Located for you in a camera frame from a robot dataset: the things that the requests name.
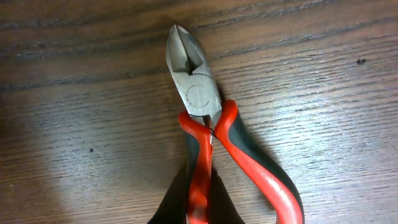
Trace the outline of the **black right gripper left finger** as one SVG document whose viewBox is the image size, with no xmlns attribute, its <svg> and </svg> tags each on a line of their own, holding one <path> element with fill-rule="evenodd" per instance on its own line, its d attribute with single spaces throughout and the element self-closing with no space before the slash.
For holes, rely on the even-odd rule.
<svg viewBox="0 0 398 224">
<path fill-rule="evenodd" d="M 187 190 L 185 168 L 173 178 L 157 211 L 147 224 L 186 224 Z"/>
</svg>

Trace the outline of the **red black cutting pliers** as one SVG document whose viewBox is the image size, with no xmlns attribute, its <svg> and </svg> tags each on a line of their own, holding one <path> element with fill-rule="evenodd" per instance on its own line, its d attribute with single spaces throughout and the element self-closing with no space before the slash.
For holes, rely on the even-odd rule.
<svg viewBox="0 0 398 224">
<path fill-rule="evenodd" d="M 173 25 L 166 62 L 185 107 L 179 117 L 187 145 L 187 218 L 210 223 L 213 140 L 217 139 L 276 212 L 277 223 L 303 224 L 299 192 L 287 173 L 257 144 L 234 100 L 222 101 L 200 43 L 186 29 Z"/>
</svg>

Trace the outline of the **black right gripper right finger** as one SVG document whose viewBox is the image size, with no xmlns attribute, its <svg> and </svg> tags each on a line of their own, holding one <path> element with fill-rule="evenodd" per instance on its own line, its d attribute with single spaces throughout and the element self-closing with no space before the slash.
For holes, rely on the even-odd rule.
<svg viewBox="0 0 398 224">
<path fill-rule="evenodd" d="M 244 224 L 217 171 L 211 171 L 210 224 Z"/>
</svg>

